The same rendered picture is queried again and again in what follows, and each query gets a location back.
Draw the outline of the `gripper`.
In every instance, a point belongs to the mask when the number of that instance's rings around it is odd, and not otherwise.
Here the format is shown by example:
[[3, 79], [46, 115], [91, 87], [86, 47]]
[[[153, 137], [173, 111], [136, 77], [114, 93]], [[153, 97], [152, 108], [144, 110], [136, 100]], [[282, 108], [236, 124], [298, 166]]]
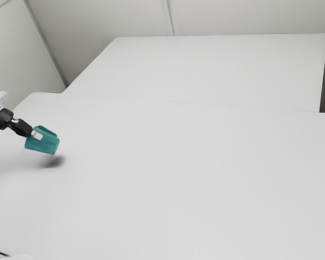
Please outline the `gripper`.
[[42, 140], [43, 138], [41, 133], [33, 130], [24, 120], [14, 119], [14, 113], [11, 110], [2, 108], [0, 110], [0, 130], [5, 130], [8, 127], [22, 137], [32, 137], [37, 140]]

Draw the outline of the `teal faceted mug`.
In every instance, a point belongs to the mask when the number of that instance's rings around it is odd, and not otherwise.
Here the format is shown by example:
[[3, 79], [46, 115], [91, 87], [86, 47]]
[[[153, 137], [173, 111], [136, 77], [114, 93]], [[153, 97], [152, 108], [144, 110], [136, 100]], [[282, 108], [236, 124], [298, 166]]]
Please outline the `teal faceted mug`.
[[31, 136], [26, 138], [24, 148], [54, 155], [59, 146], [60, 140], [56, 133], [39, 125], [33, 128]]

